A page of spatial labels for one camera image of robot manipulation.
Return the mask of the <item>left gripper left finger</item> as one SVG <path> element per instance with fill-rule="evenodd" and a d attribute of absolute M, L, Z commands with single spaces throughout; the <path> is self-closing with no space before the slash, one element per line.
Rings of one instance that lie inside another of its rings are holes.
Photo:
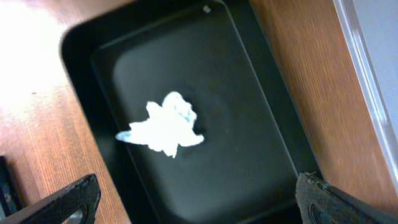
<path fill-rule="evenodd" d="M 97 176 L 88 174 L 1 220 L 1 224 L 63 222 L 93 224 L 100 199 L 101 189 Z M 77 214 L 78 218 L 69 221 L 73 214 Z"/>

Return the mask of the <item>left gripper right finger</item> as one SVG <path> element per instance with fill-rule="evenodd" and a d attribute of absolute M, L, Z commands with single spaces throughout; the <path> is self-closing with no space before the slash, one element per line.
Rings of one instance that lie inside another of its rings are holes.
<path fill-rule="evenodd" d="M 397 223 L 397 217 L 358 200 L 310 173 L 300 173 L 296 200 L 304 223 Z"/>

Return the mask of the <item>black rectangular tray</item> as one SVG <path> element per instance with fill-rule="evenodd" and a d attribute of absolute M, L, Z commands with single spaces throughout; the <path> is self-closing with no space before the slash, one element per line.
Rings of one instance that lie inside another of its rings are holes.
<path fill-rule="evenodd" d="M 133 223 L 300 223 L 319 166 L 248 1 L 136 1 L 72 27 L 61 55 Z M 175 157 L 116 140 L 179 92 L 205 140 Z"/>

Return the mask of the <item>clear plastic storage bin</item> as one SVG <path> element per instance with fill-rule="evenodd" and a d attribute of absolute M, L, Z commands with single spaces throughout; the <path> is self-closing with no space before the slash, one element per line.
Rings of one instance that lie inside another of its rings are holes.
<path fill-rule="evenodd" d="M 366 106 L 397 183 L 397 0 L 333 0 Z"/>

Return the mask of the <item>white napkin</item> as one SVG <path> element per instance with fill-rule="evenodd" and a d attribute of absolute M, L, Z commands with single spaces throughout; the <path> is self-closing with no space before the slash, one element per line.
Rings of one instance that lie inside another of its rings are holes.
<path fill-rule="evenodd" d="M 118 141 L 146 145 L 155 152 L 164 152 L 174 158 L 179 146 L 196 146 L 205 140 L 203 135 L 195 134 L 193 128 L 197 114 L 180 93 L 171 91 L 160 105 L 148 101 L 146 110 L 149 117 L 132 122 L 129 130 L 117 133 Z"/>

